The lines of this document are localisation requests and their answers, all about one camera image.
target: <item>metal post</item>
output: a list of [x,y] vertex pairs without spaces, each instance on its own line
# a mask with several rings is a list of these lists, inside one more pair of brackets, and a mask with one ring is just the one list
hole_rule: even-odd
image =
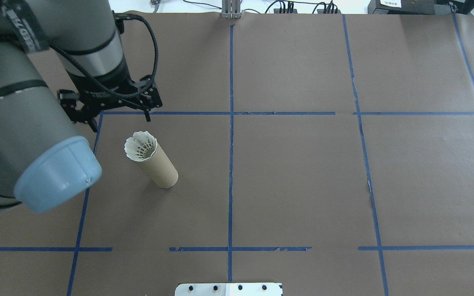
[[242,15],[240,0],[222,0],[222,18],[239,19]]

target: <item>black cable on table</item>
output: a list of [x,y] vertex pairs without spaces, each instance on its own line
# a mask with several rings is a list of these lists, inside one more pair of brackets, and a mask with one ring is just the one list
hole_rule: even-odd
[[300,4],[314,4],[314,5],[319,4],[319,3],[316,3],[316,2],[301,2],[301,1],[292,1],[292,2],[300,3]]
[[258,14],[261,14],[260,12],[256,11],[255,9],[252,9],[252,8],[246,8],[246,9],[243,9],[243,11],[255,11]]
[[269,9],[270,9],[275,3],[277,3],[277,2],[280,3],[280,4],[279,4],[279,11],[281,11],[281,4],[283,5],[283,10],[286,9],[286,6],[285,6],[285,4],[284,4],[284,1],[282,1],[282,0],[275,0],[274,2],[272,2],[272,3],[268,6],[268,8],[267,8],[267,10],[265,11],[265,13],[268,13]]
[[334,13],[334,9],[337,10],[337,6],[334,4],[334,0],[330,0],[330,3],[329,5],[327,6],[327,9],[325,9],[323,11],[323,13],[327,13],[327,14],[333,14]]
[[78,69],[78,71],[80,71],[86,78],[91,80],[91,82],[95,86],[100,88],[100,90],[108,93],[109,95],[113,95],[113,96],[124,98],[124,99],[130,99],[132,97],[140,96],[143,92],[148,90],[153,85],[155,81],[156,68],[158,65],[158,45],[156,44],[156,37],[155,37],[155,34],[153,33],[153,29],[151,28],[149,23],[140,15],[118,13],[118,14],[115,14],[115,19],[119,19],[121,21],[129,21],[131,19],[135,19],[137,21],[143,22],[151,35],[151,39],[153,40],[155,60],[153,61],[153,73],[151,74],[151,80],[148,83],[146,83],[145,86],[142,86],[138,92],[133,92],[130,94],[120,94],[118,92],[110,90],[109,88],[107,88],[107,86],[104,86],[96,78],[94,78],[81,64],[79,64],[76,60],[74,60],[74,58],[70,56],[68,53],[66,53],[63,49],[58,47],[56,44],[53,44],[52,42],[49,42],[49,46],[51,47],[51,49],[54,49],[55,52],[59,53],[60,56],[68,60],[68,62],[70,62],[76,69]]
[[188,1],[188,0],[182,0],[182,1],[183,1],[183,2],[186,2],[186,3],[207,5],[207,6],[211,6],[211,7],[213,7],[213,8],[222,9],[222,7],[218,7],[218,6],[215,6],[215,5],[211,5],[211,4],[209,4],[209,3],[192,2],[192,1]]
[[318,9],[318,6],[320,5],[323,5],[323,10],[325,10],[327,8],[327,4],[325,2],[319,2],[318,4],[316,4],[316,7],[314,7],[314,10],[312,10],[312,13],[316,12],[316,9]]

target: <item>badminton shuttlecock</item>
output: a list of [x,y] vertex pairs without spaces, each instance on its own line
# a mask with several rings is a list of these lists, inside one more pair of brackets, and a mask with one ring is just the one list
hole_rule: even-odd
[[133,133],[125,141],[124,151],[158,187],[169,188],[179,179],[179,173],[150,133]]
[[148,132],[136,132],[126,140],[124,151],[129,159],[140,162],[150,159],[156,152],[158,141]]

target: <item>white metal bracket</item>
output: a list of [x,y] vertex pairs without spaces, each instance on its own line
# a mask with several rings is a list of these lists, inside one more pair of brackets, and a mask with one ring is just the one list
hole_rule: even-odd
[[241,15],[241,0],[222,0],[223,19],[240,19]]
[[175,296],[282,296],[280,283],[180,284]]

